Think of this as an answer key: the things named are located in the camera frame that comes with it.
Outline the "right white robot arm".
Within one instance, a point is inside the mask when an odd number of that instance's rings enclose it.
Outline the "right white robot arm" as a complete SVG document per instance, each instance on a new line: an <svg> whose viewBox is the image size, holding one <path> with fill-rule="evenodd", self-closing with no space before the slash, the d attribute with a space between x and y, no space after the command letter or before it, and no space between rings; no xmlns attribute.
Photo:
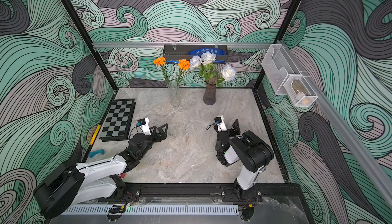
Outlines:
<svg viewBox="0 0 392 224"><path fill-rule="evenodd" d="M258 198L254 186L258 175L274 158L272 148L252 131L241 133L238 120L227 128L223 116L218 116L214 118L213 128L217 132L215 150L220 163L228 167L240 161L243 165L234 181L233 193L236 198Z"/></svg>

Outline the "white rose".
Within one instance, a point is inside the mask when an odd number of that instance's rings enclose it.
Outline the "white rose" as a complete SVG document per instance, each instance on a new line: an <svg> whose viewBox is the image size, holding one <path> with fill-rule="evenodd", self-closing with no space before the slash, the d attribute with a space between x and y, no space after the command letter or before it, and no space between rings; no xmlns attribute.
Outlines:
<svg viewBox="0 0 392 224"><path fill-rule="evenodd" d="M203 58L198 55L195 55L190 59L189 62L190 62L191 68L197 68L197 67L200 68L198 76L205 79L206 78L206 68L204 65Z"/></svg>
<svg viewBox="0 0 392 224"><path fill-rule="evenodd" d="M216 54L206 52L201 55L202 64L200 65L201 68L201 75L204 77L205 81L210 80L213 76L214 70L214 62L216 60Z"/></svg>
<svg viewBox="0 0 392 224"><path fill-rule="evenodd" d="M230 65L226 65L221 70L216 85L218 87L221 87L223 82L230 82L235 79L235 76L236 76L236 71Z"/></svg>

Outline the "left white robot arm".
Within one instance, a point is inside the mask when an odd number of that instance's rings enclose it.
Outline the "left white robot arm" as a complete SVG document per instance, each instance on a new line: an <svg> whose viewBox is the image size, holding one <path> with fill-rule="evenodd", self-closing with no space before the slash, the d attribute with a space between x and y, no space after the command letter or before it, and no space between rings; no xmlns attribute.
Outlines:
<svg viewBox="0 0 392 224"><path fill-rule="evenodd" d="M112 158L89 163L67 160L55 168L33 191L45 219L53 219L70 206L92 199L121 200L126 184L120 175L133 170L154 143L167 138L168 124L135 134L128 147Z"/></svg>

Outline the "orange marigold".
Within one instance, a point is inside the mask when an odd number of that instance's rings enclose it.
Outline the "orange marigold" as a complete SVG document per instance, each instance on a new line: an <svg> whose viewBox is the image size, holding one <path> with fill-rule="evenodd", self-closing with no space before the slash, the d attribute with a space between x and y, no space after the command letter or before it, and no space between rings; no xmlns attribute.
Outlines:
<svg viewBox="0 0 392 224"><path fill-rule="evenodd" d="M166 59L164 57L160 57L154 60L154 64L156 65L157 69L162 72L164 79L167 84L169 84L169 75L166 64Z"/></svg>
<svg viewBox="0 0 392 224"><path fill-rule="evenodd" d="M186 59L180 59L178 60L178 67L179 73L177 75L177 86L179 87L183 79L183 73L190 68L190 62Z"/></svg>

